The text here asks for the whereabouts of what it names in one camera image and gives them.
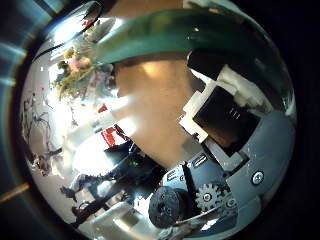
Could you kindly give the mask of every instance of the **red object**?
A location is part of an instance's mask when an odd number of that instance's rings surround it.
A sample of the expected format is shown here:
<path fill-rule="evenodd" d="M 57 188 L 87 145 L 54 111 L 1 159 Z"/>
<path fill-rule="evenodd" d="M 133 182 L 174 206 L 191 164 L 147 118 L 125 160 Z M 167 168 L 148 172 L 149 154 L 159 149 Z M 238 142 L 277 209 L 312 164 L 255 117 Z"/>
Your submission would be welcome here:
<path fill-rule="evenodd" d="M 108 110 L 108 108 L 107 108 L 107 106 L 105 104 L 103 104 L 102 107 L 98 109 L 98 113 L 102 113 L 105 110 Z"/>
<path fill-rule="evenodd" d="M 102 113 L 106 110 L 108 110 L 108 108 L 105 104 L 103 104 L 98 109 L 98 113 Z M 107 143 L 109 147 L 113 147 L 114 145 L 116 145 L 114 134 L 117 134 L 118 136 L 123 138 L 125 141 L 129 140 L 128 137 L 124 135 L 123 130 L 117 124 L 115 124 L 113 127 L 107 128 L 101 132 L 102 138 L 104 139 L 104 141 Z"/>
<path fill-rule="evenodd" d="M 82 26 L 84 26 L 85 28 L 90 26 L 90 24 L 92 24 L 94 22 L 94 20 L 87 20 L 87 21 L 84 21 L 82 23 Z"/>

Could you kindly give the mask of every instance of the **white plastic part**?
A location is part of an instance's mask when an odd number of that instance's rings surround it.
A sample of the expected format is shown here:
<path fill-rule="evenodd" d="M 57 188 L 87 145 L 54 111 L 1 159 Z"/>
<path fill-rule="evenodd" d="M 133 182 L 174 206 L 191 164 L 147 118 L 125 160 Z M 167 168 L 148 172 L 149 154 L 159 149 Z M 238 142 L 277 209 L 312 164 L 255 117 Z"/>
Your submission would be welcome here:
<path fill-rule="evenodd" d="M 234 101 L 240 107 L 259 108 L 264 113 L 273 110 L 271 103 L 258 86 L 233 71 L 228 65 L 224 65 L 220 71 L 217 85 L 233 95 Z"/>
<path fill-rule="evenodd" d="M 271 103 L 259 87 L 233 71 L 228 65 L 224 65 L 221 69 L 217 81 L 193 69 L 191 72 L 201 79 L 206 86 L 202 93 L 196 91 L 183 107 L 185 115 L 181 118 L 179 124 L 190 135 L 196 136 L 199 143 L 202 143 L 208 137 L 208 133 L 193 118 L 208 100 L 216 86 L 229 92 L 233 96 L 234 102 L 240 107 L 246 106 L 251 109 L 259 109 L 259 111 L 264 113 L 273 110 Z"/>

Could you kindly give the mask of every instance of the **tan floor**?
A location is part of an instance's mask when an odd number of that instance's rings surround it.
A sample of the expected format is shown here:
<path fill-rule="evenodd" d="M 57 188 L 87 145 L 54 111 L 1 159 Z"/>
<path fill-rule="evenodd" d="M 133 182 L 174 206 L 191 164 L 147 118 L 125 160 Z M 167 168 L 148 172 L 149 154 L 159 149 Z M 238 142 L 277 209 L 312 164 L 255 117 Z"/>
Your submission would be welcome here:
<path fill-rule="evenodd" d="M 181 0 L 118 0 L 104 17 L 132 19 L 151 12 L 182 8 Z"/>
<path fill-rule="evenodd" d="M 118 63 L 116 83 L 119 97 L 127 96 L 129 102 L 113 115 L 118 121 L 129 119 L 135 129 L 132 139 L 146 154 L 171 168 L 199 150 L 178 123 L 183 106 L 201 87 L 186 67 L 186 54 L 148 55 Z"/>

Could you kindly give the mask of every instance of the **gear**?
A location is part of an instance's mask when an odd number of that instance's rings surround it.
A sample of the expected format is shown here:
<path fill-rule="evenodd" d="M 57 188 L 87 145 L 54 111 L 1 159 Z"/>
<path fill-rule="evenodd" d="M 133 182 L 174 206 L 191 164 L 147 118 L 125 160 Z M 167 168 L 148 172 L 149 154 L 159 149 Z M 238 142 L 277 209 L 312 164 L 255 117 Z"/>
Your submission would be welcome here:
<path fill-rule="evenodd" d="M 223 200 L 222 192 L 218 185 L 212 183 L 204 184 L 198 189 L 196 193 L 197 198 L 195 199 L 197 207 L 206 212 L 212 208 L 221 205 Z"/>
<path fill-rule="evenodd" d="M 237 214 L 237 201 L 230 191 L 223 191 L 223 200 L 218 211 L 221 218 L 229 218 Z"/>

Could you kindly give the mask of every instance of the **green object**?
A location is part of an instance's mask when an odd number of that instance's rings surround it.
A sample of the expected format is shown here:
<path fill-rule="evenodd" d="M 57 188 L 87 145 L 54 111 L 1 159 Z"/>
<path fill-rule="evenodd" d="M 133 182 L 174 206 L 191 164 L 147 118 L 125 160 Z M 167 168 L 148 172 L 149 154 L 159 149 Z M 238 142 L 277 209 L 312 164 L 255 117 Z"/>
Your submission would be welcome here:
<path fill-rule="evenodd" d="M 129 21 L 98 42 L 97 62 L 113 63 L 159 52 L 210 50 L 248 64 L 273 86 L 287 108 L 292 88 L 286 68 L 269 39 L 257 37 L 230 17 L 204 9 L 175 9 Z"/>
<path fill-rule="evenodd" d="M 139 163 L 137 163 L 136 161 L 132 161 L 132 162 L 130 162 L 130 166 L 131 167 L 138 167 Z"/>

